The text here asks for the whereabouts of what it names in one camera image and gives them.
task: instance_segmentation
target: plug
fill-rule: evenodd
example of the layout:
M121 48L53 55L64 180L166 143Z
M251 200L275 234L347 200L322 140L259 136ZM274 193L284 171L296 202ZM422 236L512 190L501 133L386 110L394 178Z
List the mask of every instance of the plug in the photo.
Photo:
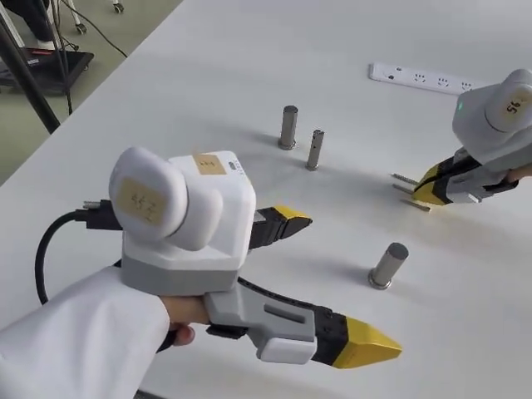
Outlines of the plug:
M113 205L108 199L85 201L85 225L91 230L121 231L122 226L116 219Z

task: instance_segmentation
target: gray cylinder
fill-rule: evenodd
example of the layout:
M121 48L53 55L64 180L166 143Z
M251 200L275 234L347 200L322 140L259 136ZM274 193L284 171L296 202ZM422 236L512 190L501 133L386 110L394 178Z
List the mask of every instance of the gray cylinder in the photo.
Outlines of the gray cylinder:
M281 150L291 150L296 145L296 122L298 121L298 108L285 106L283 110L283 124L278 145Z
M393 276L405 262L406 258L408 258L408 254L408 248L403 244L390 244L377 266L367 276L371 286L376 289L390 287Z
M310 144L310 152L308 153L308 161L306 164L308 170L316 170L318 168L319 153L322 150L324 135L325 133L320 130L316 130L313 133L313 141Z

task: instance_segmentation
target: label sticker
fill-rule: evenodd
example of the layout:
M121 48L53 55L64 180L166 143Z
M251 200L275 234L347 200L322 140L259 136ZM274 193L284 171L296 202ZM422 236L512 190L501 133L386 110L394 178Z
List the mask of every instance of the label sticker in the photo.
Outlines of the label sticker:
M523 114L530 106L532 97L527 90L518 90L510 95L510 99L506 103L506 108L503 110L504 115L508 119L515 119Z
M160 192L146 187L132 178L123 179L116 198L116 206L136 219L160 226L168 199Z
M227 175L218 156L210 154L192 155L201 175Z

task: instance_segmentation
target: caster wheel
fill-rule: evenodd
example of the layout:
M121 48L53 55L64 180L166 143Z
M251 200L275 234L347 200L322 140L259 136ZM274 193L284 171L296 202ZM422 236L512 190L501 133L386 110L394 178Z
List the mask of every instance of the caster wheel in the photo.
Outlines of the caster wheel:
M76 25L76 30L80 35L84 35L86 33L86 26L80 23L79 25Z
M113 4L113 7L115 8L115 12L117 14L122 14L124 12L124 5L122 3Z

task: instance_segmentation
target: metal pin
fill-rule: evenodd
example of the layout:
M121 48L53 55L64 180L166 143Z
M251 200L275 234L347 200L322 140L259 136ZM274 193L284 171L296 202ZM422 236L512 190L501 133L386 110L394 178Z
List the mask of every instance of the metal pin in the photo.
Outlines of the metal pin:
M298 121L298 108L285 106L283 110L283 124L278 146L281 150L291 150L296 145L296 122Z
M396 190L402 191L403 193L407 193L409 195L414 194L414 190L410 190L407 187L403 187L402 185L392 185L392 187Z
M428 206L425 206L425 205L421 205L421 204L418 204L416 202L412 202L408 199L401 199L401 202L403 204L408 204L410 206L413 206L414 208L418 208L419 210L422 210L423 212L430 212L431 211L431 208L429 208Z
M322 149L323 136L325 135L324 131L314 131L313 141L310 144L310 152L308 153L308 160L306 168L308 170L316 170L318 168L319 161L319 151Z
M83 209L99 209L100 206L99 201L83 201Z
M392 284L392 278L408 258L408 248L403 244L392 243L382 255L375 268L370 270L367 280L376 289L386 289Z
M399 175L397 173L394 173L392 174L392 177L400 180L400 181L404 181L405 183L408 183L409 185L419 185L419 182L413 180L413 179L409 179L407 178L406 176L403 176L403 175Z

